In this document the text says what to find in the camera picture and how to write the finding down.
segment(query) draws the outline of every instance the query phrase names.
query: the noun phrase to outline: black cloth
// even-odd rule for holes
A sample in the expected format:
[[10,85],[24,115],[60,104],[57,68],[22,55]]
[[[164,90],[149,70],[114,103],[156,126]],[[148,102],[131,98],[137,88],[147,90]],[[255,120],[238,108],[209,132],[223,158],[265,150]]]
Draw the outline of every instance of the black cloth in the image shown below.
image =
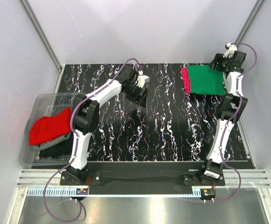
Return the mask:
[[61,155],[71,155],[74,134],[71,132],[70,138],[50,148],[40,151],[39,157],[58,157]]

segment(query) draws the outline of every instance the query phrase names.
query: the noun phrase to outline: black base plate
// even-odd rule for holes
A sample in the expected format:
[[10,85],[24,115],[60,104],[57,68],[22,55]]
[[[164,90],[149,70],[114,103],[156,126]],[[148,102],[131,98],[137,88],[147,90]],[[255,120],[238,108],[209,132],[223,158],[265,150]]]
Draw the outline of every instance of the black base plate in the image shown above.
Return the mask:
[[[196,171],[184,171],[182,176],[184,178],[184,185],[185,186],[213,186],[213,183],[210,184],[202,184],[200,183],[196,176]],[[216,186],[225,186],[224,176],[221,175],[220,179],[215,183]]]
[[78,186],[78,185],[87,185],[86,178],[90,178],[90,186],[98,186],[100,185],[101,180],[101,172],[100,171],[90,171],[82,173],[81,179],[85,180],[84,182],[80,182],[78,179],[72,177],[67,173],[67,171],[62,172],[60,185],[66,186]]

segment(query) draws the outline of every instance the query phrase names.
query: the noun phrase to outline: red cloth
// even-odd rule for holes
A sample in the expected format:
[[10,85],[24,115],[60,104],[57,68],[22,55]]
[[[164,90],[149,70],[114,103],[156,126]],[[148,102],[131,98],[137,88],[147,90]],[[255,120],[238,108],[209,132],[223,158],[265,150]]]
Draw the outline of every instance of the red cloth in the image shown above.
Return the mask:
[[37,120],[29,131],[29,144],[39,145],[68,134],[71,131],[70,117],[71,108],[67,107],[56,116],[42,117]]
[[190,93],[190,80],[189,80],[189,74],[187,71],[187,68],[182,68],[182,77],[183,77],[183,83],[184,83],[184,90],[186,93]]

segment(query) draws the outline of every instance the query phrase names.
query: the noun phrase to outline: pink cloth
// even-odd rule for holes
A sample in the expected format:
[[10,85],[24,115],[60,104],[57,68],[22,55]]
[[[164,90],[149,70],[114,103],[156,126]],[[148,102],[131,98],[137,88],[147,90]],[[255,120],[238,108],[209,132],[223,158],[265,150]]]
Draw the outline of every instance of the pink cloth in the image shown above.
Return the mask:
[[184,83],[184,90],[186,93],[190,93],[190,80],[189,80],[189,74],[187,71],[187,68],[182,68],[182,77],[183,77],[183,83]]

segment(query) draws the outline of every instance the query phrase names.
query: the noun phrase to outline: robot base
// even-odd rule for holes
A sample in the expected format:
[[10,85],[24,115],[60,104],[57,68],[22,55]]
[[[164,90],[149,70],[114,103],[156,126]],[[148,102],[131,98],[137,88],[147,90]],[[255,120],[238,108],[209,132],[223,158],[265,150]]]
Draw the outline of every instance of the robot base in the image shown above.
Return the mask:
[[[212,181],[206,181],[205,179],[201,179],[196,171],[188,171],[182,173],[182,178],[184,180],[184,186],[213,186]],[[225,186],[224,176],[223,174],[219,178],[218,181],[215,182],[216,186]]]
[[67,171],[63,171],[60,180],[60,185],[66,186],[88,185],[87,183],[88,177],[90,178],[91,186],[100,185],[101,172],[100,171],[87,172],[86,170],[81,173],[80,179],[71,176]]

